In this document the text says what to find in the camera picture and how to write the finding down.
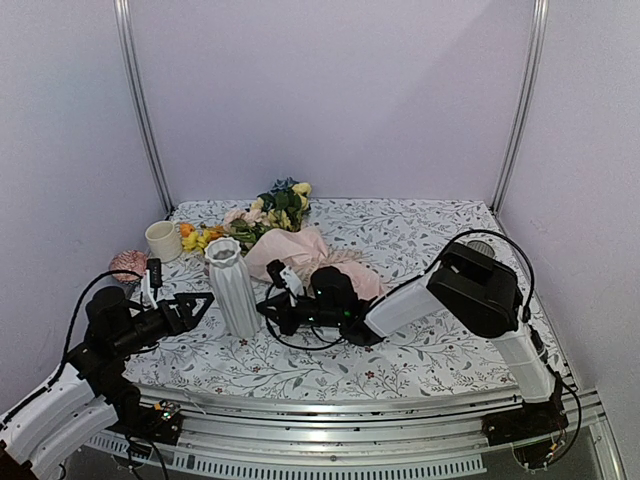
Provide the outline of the white ribbed ceramic vase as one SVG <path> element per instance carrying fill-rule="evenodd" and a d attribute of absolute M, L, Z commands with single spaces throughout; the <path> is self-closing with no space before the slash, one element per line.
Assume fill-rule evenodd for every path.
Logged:
<path fill-rule="evenodd" d="M 211 242 L 204 251 L 209 282 L 227 330 L 249 339 L 260 330 L 260 319 L 240 243 L 229 237 Z"/>

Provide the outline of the pink wrapping paper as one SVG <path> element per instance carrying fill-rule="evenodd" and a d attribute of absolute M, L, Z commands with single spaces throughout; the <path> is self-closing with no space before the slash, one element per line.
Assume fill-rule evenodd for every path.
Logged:
<path fill-rule="evenodd" d="M 249 250 L 245 256 L 245 263 L 254 279 L 266 282 L 270 279 L 266 271 L 267 264 L 276 259 L 281 260 L 293 269 L 304 286 L 309 286 L 311 275 L 316 270 L 305 274 L 300 272 L 298 267 L 313 256 L 337 249 L 351 248 L 330 248 L 316 227 L 306 227 L 299 232 L 274 229 L 266 233 Z M 361 299 L 370 300 L 385 292 L 379 274 L 365 259 L 360 264 L 339 266 L 337 269 L 351 279 L 354 290 Z"/>

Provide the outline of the cream printed ribbon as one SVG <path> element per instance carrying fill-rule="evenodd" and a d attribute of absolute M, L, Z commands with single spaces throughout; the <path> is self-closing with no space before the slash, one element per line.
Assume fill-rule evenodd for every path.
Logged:
<path fill-rule="evenodd" d="M 313 256 L 310 260 L 304 262 L 298 267 L 300 272 L 310 274 L 322 267 L 347 266 L 351 264 L 360 264 L 364 260 L 364 254 L 359 250 L 353 249 L 337 249 L 329 250 L 326 254 L 320 253 Z"/>

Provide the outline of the artificial flower bouquet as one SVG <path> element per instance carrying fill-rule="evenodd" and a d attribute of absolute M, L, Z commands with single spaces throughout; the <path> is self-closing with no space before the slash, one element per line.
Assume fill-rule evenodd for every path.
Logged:
<path fill-rule="evenodd" d="M 229 210 L 221 224 L 195 226 L 181 222 L 178 230 L 185 252 L 204 253 L 214 240 L 232 238 L 247 253 L 266 233 L 274 229 L 287 232 L 301 230 L 308 216 L 312 185 L 291 177 L 277 180 L 271 189 L 261 193 L 247 208 Z"/>

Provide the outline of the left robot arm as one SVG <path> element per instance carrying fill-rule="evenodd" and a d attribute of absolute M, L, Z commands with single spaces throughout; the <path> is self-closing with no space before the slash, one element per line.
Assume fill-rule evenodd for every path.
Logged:
<path fill-rule="evenodd" d="M 178 404 L 141 402 L 125 378 L 127 361 L 160 340 L 195 329 L 212 306 L 211 293 L 178 293 L 144 308 L 109 286 L 86 305 L 84 339 L 58 369 L 1 419 L 1 476 L 50 479 L 91 437 L 112 429 L 151 448 L 177 444 L 184 417 Z"/>

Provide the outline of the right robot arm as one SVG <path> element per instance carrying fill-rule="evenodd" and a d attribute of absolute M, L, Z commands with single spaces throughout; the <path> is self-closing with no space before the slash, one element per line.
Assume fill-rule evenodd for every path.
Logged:
<path fill-rule="evenodd" d="M 517 415 L 521 432 L 537 436 L 554 422 L 552 402 L 559 400 L 562 382 L 529 324 L 529 300 L 516 273 L 474 243 L 447 244 L 424 273 L 374 300 L 359 298 L 350 277 L 333 266 L 312 274 L 310 295 L 283 262 L 270 262 L 267 272 L 279 292 L 256 308 L 282 335 L 302 325 L 329 327 L 350 344 L 372 346 L 421 317 L 450 312 L 470 333 L 490 341 L 514 376 L 528 405 Z"/>

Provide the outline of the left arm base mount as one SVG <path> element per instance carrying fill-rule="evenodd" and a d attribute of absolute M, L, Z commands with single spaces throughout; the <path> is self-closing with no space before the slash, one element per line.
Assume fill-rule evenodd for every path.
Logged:
<path fill-rule="evenodd" d="M 143 405 L 139 388 L 130 384 L 114 397 L 113 406 L 118 420 L 108 430 L 154 443 L 178 444 L 184 422 L 178 404 L 161 400 L 153 405 Z"/>

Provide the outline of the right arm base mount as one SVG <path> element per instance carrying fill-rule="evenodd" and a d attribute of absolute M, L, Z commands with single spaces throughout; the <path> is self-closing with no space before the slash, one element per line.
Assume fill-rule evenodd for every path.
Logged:
<path fill-rule="evenodd" d="M 560 432 L 569 426 L 561 394 L 541 403 L 526 403 L 512 410 L 482 417 L 481 431 L 490 446 L 518 442 Z"/>

